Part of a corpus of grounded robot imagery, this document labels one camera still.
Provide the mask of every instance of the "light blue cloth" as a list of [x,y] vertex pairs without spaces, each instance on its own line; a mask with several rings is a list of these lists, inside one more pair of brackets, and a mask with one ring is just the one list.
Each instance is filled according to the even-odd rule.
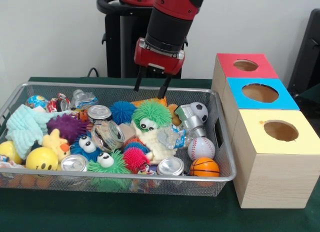
[[66,112],[43,113],[22,104],[10,116],[6,123],[8,129],[6,139],[13,141],[18,155],[26,159],[35,141],[42,144],[44,135],[48,133],[47,123],[51,118]]

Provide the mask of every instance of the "red box top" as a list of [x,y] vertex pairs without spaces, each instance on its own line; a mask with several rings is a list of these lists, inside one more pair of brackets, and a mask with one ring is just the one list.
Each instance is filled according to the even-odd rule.
[[217,56],[228,78],[278,78],[277,73],[262,53],[218,53]]

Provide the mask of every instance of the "pink spiky ball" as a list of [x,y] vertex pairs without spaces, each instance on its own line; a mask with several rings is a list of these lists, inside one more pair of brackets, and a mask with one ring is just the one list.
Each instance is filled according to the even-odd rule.
[[136,147],[131,147],[125,150],[123,160],[127,164],[126,168],[134,173],[144,168],[145,164],[149,164],[149,159],[144,152]]

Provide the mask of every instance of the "metal wire basket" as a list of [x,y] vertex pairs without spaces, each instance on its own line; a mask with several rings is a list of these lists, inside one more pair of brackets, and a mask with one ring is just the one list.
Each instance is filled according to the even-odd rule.
[[[110,106],[114,102],[138,101],[155,98],[156,87],[27,82],[18,86],[0,109],[0,142],[7,134],[6,121],[10,115],[33,95],[55,98],[61,92],[71,98],[73,91],[81,89],[93,92],[99,104]],[[207,106],[209,116],[205,123],[206,136],[215,147],[214,160],[220,168],[220,177],[164,176],[140,174],[114,174],[93,172],[71,172],[0,168],[1,188],[21,188],[60,191],[143,193],[160,195],[217,196],[226,182],[236,176],[236,166],[228,138],[221,102],[217,93],[210,89],[169,88],[166,93],[168,104],[185,105],[201,102]],[[185,174],[189,174],[192,161],[186,149],[176,153],[184,162]]]

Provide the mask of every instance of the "shape sorter box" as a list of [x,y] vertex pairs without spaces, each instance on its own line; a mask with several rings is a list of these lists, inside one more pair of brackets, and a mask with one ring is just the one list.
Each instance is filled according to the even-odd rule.
[[320,175],[320,139],[300,111],[240,109],[231,146],[241,208],[306,206]]
[[227,78],[222,107],[232,142],[239,109],[299,110],[277,78]]
[[218,53],[211,89],[218,92],[221,101],[227,78],[277,79],[278,76],[264,54]]

